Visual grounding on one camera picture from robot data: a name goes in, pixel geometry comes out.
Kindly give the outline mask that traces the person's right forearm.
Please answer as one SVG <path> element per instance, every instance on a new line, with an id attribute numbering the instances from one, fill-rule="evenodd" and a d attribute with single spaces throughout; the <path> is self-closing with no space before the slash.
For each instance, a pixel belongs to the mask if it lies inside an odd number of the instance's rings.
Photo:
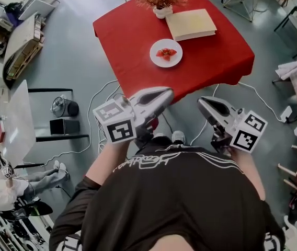
<path id="1" fill-rule="evenodd" d="M 228 151 L 231 154 L 231 158 L 238 164 L 246 177 L 254 185 L 260 199 L 262 201 L 265 201 L 265 189 L 251 154 L 232 147 L 230 147 Z"/>

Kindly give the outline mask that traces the person's black printed t-shirt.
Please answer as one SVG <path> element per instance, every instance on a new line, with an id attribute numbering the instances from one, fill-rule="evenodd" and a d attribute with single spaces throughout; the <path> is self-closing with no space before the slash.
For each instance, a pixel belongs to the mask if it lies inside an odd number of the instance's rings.
<path id="1" fill-rule="evenodd" d="M 84 176 L 49 251 L 284 251 L 285 235 L 230 156 L 158 134 L 103 185 Z"/>

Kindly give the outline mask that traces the person's left forearm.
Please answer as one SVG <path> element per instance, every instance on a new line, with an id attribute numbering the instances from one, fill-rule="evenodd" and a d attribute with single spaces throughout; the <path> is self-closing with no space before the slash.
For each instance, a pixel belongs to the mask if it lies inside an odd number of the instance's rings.
<path id="1" fill-rule="evenodd" d="M 125 162 L 129 145 L 130 141 L 116 144 L 107 142 L 85 176 L 102 186 L 113 170 Z"/>

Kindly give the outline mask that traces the white power adapter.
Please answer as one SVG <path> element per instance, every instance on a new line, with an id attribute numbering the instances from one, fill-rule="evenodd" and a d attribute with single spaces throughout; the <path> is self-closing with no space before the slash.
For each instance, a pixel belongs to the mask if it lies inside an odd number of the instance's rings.
<path id="1" fill-rule="evenodd" d="M 285 110 L 282 112 L 282 114 L 280 115 L 281 122 L 288 123 L 289 117 L 291 116 L 291 114 L 292 114 L 292 108 L 291 106 L 287 106 Z"/>

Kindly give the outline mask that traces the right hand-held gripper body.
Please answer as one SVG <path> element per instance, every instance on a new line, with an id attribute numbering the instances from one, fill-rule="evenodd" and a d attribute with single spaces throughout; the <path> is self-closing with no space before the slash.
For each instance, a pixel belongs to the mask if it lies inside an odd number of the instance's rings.
<path id="1" fill-rule="evenodd" d="M 240 108 L 232 111 L 223 119 L 223 123 L 216 123 L 211 140 L 213 148 L 225 153 L 229 147 L 234 147 L 246 153 L 252 153 L 263 135 L 267 121 L 253 112 Z"/>

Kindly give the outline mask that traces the round white side table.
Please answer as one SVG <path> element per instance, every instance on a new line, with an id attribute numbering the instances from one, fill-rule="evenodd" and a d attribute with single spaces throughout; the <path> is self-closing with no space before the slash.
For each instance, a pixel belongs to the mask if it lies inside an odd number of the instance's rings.
<path id="1" fill-rule="evenodd" d="M 249 22 L 253 22 L 256 13 L 264 13 L 268 10 L 268 5 L 261 5 L 264 0 L 225 0 L 223 7 Z"/>

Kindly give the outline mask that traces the wooden pallet with boards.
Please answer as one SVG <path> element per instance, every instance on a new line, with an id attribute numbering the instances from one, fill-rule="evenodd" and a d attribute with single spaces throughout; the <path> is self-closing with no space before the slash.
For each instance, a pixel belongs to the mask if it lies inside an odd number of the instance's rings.
<path id="1" fill-rule="evenodd" d="M 8 89 L 43 48 L 44 27 L 44 18 L 34 13 L 11 33 L 3 67 L 3 80 Z"/>

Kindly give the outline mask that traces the white cabinet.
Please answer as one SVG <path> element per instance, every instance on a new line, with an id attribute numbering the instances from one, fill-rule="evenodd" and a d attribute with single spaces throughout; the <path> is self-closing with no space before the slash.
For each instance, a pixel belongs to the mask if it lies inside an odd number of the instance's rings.
<path id="1" fill-rule="evenodd" d="M 39 14 L 41 17 L 46 17 L 51 13 L 55 7 L 49 3 L 42 0 L 34 0 L 19 16 L 19 20 L 26 20 L 35 13 Z"/>

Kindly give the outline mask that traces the white round plate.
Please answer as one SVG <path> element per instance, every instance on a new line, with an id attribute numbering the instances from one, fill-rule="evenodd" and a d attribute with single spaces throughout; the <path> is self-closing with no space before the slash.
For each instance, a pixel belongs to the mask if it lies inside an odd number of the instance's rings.
<path id="1" fill-rule="evenodd" d="M 166 61 L 163 57 L 157 57 L 156 53 L 158 50 L 162 50 L 164 48 L 174 49 L 177 53 L 173 56 L 170 56 L 170 61 Z M 169 68 L 177 65 L 183 56 L 183 50 L 180 44 L 172 39 L 161 39 L 156 41 L 150 49 L 150 59 L 151 61 L 162 68 Z"/>

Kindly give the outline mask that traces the beige closed book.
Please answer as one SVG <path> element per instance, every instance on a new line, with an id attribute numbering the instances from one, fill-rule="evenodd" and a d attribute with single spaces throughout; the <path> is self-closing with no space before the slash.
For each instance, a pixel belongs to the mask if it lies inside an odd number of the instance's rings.
<path id="1" fill-rule="evenodd" d="M 175 41 L 215 35 L 217 28 L 206 9 L 189 10 L 165 17 Z"/>

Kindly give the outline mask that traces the black bag with green stripe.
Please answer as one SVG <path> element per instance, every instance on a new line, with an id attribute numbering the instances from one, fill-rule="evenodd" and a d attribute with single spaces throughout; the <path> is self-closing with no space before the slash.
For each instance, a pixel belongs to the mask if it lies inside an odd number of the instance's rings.
<path id="1" fill-rule="evenodd" d="M 7 221 L 18 221 L 30 216 L 44 216 L 53 213 L 52 208 L 42 201 L 34 201 L 26 204 L 16 202 L 14 209 L 9 211 L 0 211 L 0 217 Z"/>

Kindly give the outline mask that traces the marble table with black frame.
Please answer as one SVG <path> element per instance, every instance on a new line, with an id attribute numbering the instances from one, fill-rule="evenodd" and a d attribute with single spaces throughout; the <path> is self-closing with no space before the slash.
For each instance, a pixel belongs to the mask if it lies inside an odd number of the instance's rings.
<path id="1" fill-rule="evenodd" d="M 3 157 L 15 169 L 29 167 L 43 167 L 48 162 L 28 163 L 23 159 L 37 142 L 51 142 L 61 140 L 75 140 L 89 138 L 88 134 L 65 134 L 65 135 L 48 135 L 36 136 L 33 125 L 32 112 L 30 107 L 30 93 L 47 93 L 47 92 L 72 92 L 70 88 L 28 88 L 27 81 L 24 80 L 17 87 L 3 115 L 5 136 L 3 141 Z"/>

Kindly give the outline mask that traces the red tablecloth table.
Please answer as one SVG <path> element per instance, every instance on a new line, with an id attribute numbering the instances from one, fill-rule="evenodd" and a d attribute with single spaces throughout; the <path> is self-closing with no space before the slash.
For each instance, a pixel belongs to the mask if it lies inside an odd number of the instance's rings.
<path id="1" fill-rule="evenodd" d="M 164 20 L 130 0 L 93 22 L 93 28 L 126 96 L 168 86 L 174 100 L 213 84 L 235 85 L 253 69 L 254 53 L 233 24 L 209 0 L 187 0 L 184 10 L 206 9 L 216 25 L 213 36 L 180 42 L 183 55 L 171 68 L 156 66 L 150 48 L 171 34 Z"/>

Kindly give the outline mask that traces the black square box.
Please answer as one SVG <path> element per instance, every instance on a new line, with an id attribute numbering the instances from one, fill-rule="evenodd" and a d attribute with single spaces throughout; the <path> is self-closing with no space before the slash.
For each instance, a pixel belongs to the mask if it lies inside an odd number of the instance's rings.
<path id="1" fill-rule="evenodd" d="M 51 135 L 78 134 L 80 132 L 80 123 L 77 120 L 55 119 L 50 120 Z"/>

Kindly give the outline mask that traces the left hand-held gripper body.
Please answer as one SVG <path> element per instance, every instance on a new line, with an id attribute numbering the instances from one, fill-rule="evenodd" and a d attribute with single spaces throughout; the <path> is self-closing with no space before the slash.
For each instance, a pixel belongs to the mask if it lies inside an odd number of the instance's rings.
<path id="1" fill-rule="evenodd" d="M 95 120 L 108 142 L 145 141 L 158 126 L 158 117 L 126 98 L 111 99 L 93 110 Z"/>

